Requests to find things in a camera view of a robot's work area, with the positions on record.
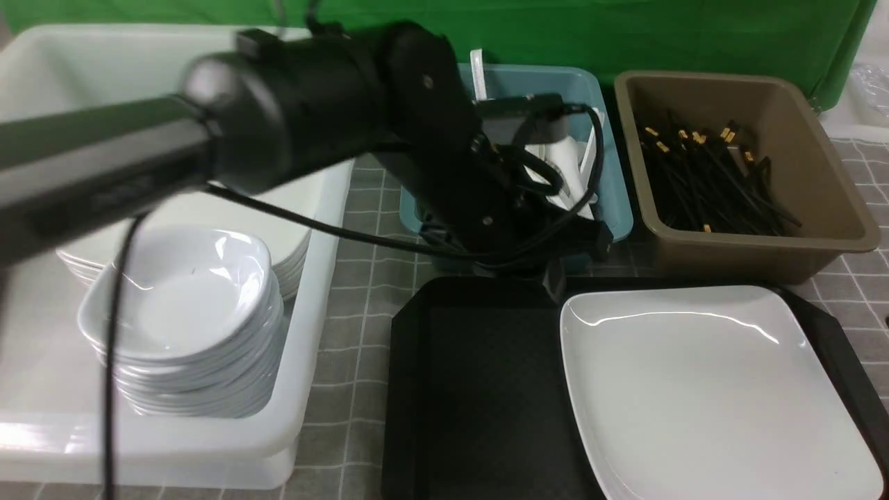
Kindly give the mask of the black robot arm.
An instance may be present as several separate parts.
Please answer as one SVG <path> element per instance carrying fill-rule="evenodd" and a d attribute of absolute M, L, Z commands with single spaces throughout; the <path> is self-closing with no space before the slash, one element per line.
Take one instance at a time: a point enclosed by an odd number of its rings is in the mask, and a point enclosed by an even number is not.
<path fill-rule="evenodd" d="M 310 35 L 235 35 L 195 60 L 181 89 L 153 99 L 2 124 L 2 266 L 9 267 L 169 197 L 203 190 L 333 236 L 469 260 L 482 275 L 530 279 L 552 297 L 561 259 L 606 256 L 604 222 L 547 201 L 559 175 L 525 149 L 558 139 L 590 106 L 556 94 L 473 101 L 446 37 L 414 22 L 348 33 L 308 17 Z M 343 230 L 256 196 L 371 154 L 426 208 L 424 244 Z"/>

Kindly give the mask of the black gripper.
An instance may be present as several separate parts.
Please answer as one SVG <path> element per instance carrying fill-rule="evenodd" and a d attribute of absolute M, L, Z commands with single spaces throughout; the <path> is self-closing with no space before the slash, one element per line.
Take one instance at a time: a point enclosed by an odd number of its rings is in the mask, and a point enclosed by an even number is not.
<path fill-rule="evenodd" d="M 586 253 L 606 256 L 612 232 L 581 216 L 596 191 L 588 189 L 569 209 L 549 203 L 561 188 L 557 173 L 536 185 L 527 167 L 540 159 L 525 149 L 533 134 L 556 138 L 564 117 L 586 115 L 596 134 L 593 167 L 603 167 L 602 122 L 594 108 L 566 103 L 557 94 L 471 101 L 467 96 L 404 97 L 399 136 L 410 167 L 400 183 L 432 216 L 420 235 L 426 252 L 470 260 L 487 276 L 539 282 L 554 298 L 565 290 L 562 259 Z"/>

